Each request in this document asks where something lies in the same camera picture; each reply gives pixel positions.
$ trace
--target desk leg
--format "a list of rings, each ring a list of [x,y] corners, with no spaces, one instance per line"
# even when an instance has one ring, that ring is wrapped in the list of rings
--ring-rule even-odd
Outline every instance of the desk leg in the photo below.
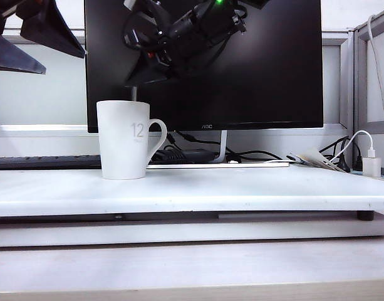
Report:
[[[373,221],[374,211],[357,211],[357,219],[360,221]]]

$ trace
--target black screen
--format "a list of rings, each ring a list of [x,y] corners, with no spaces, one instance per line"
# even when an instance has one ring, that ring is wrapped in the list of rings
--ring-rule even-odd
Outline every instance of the black screen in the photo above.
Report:
[[[197,0],[161,3],[181,17]],[[232,35],[210,67],[138,87],[150,118],[162,119],[168,130],[323,126],[321,1],[270,0],[261,10],[244,5],[247,31]],[[126,79],[139,53],[123,44],[128,14],[123,0],[85,1],[89,132],[97,132],[97,101],[132,96]]]

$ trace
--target keyboard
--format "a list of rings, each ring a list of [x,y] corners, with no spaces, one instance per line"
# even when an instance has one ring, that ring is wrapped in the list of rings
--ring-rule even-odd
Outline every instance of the keyboard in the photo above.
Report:
[[[201,164],[214,160],[209,150],[158,150],[151,165]],[[0,171],[15,169],[101,169],[100,155],[0,157]]]
[[[0,170],[101,169],[100,155],[0,157]]]

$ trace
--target robotic arm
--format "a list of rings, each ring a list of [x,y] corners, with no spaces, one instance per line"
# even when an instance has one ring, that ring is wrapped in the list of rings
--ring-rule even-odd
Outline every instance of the robotic arm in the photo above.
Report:
[[[0,0],[0,70],[40,74],[46,71],[41,63],[3,38],[6,19],[15,13],[23,19],[23,38],[78,58],[85,57],[55,0]]]
[[[246,31],[243,19],[247,8],[240,2],[262,9],[268,1],[200,0],[175,19],[160,1],[126,0],[125,6],[131,13],[123,26],[123,41],[126,47],[141,54],[127,85],[186,77],[196,71],[191,64],[196,56],[221,44],[201,68],[208,67],[233,34]],[[144,26],[132,25],[136,24],[132,21],[142,21]]]

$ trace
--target white mug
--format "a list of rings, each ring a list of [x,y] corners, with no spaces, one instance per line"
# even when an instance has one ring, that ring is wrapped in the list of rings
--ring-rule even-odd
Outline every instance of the white mug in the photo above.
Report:
[[[98,140],[103,178],[129,180],[145,177],[150,159],[167,137],[167,127],[150,119],[150,105],[126,100],[97,102]],[[161,138],[148,152],[148,129],[161,127]]]

